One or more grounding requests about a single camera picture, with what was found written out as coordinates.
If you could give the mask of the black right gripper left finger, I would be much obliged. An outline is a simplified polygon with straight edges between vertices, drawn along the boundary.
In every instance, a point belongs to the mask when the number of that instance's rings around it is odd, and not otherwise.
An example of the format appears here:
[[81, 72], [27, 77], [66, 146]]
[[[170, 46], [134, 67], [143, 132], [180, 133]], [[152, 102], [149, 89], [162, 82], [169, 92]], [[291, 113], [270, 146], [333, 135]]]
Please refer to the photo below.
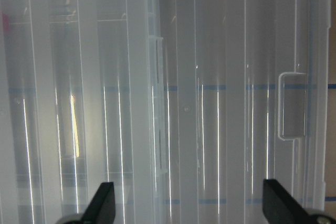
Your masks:
[[101, 183], [82, 214], [59, 219], [59, 223], [114, 223], [116, 216], [114, 183]]

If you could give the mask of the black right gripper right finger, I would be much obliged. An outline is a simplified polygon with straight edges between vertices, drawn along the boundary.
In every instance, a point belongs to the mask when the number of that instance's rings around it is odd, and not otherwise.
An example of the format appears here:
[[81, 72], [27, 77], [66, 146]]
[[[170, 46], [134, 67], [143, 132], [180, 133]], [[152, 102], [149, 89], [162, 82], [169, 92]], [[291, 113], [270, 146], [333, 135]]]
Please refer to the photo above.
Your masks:
[[264, 179], [262, 210], [268, 223], [335, 223], [335, 218], [315, 209], [304, 209], [275, 179]]

